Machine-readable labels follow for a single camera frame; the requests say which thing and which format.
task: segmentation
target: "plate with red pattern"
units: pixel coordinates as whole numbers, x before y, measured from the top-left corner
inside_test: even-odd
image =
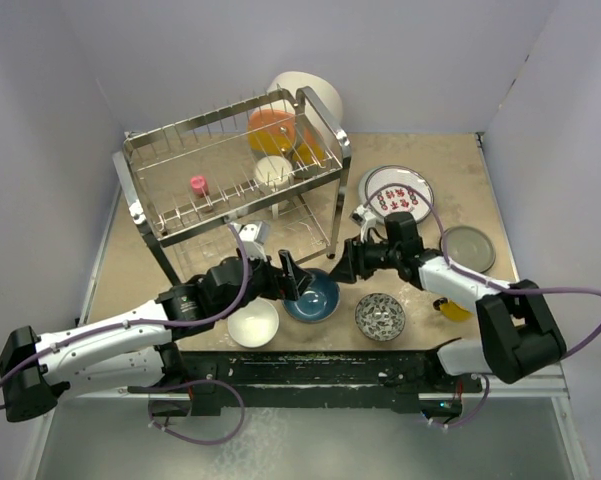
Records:
[[[401,183],[405,187],[383,188],[390,183]],[[370,170],[363,175],[358,185],[362,203],[366,202],[369,195],[377,192],[369,205],[382,223],[384,217],[393,212],[409,212],[418,223],[429,215],[431,210],[413,190],[420,192],[433,205],[433,190],[429,183],[418,172],[399,165]]]

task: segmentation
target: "white wall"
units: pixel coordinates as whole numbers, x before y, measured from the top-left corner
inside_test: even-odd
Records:
[[[80,313],[121,138],[57,3],[0,1],[0,351],[17,327]],[[0,412],[0,480],[30,430]]]
[[[490,124],[485,153],[521,274],[601,288],[601,0],[561,1]],[[571,345],[601,319],[601,301],[551,304]],[[601,479],[601,337],[564,367]]]
[[[62,0],[126,129],[251,96],[285,70],[350,131],[484,131],[557,0]]]

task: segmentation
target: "blue bowl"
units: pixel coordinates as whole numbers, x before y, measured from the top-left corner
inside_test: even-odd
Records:
[[[305,323],[318,323],[328,318],[340,303],[340,287],[319,268],[307,268],[314,278],[297,302],[284,300],[284,309],[293,318]]]

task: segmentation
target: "yellow object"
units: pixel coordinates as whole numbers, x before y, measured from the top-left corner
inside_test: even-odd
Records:
[[[251,150],[264,155],[285,155],[291,151],[296,140],[295,117],[292,113],[264,108],[256,110],[249,118],[247,140]],[[304,141],[295,148],[294,162],[304,165],[322,165],[324,151],[309,132],[305,132]]]
[[[318,145],[313,144],[309,148],[309,145],[303,143],[296,148],[296,152],[293,154],[294,161],[300,161],[306,166],[315,165],[317,162],[324,167],[324,151]]]
[[[249,147],[265,155],[288,152],[296,138],[293,115],[277,110],[256,110],[249,118],[247,131]]]
[[[433,308],[439,310],[445,317],[452,322],[466,322],[473,314],[457,303],[452,302],[447,298],[440,298],[433,303]]]

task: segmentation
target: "pink toy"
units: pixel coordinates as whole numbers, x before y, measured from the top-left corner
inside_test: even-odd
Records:
[[[198,197],[204,197],[205,195],[209,195],[209,185],[207,185],[207,179],[204,178],[202,175],[196,175],[195,177],[191,177],[189,183],[191,184],[193,193],[195,193]]]

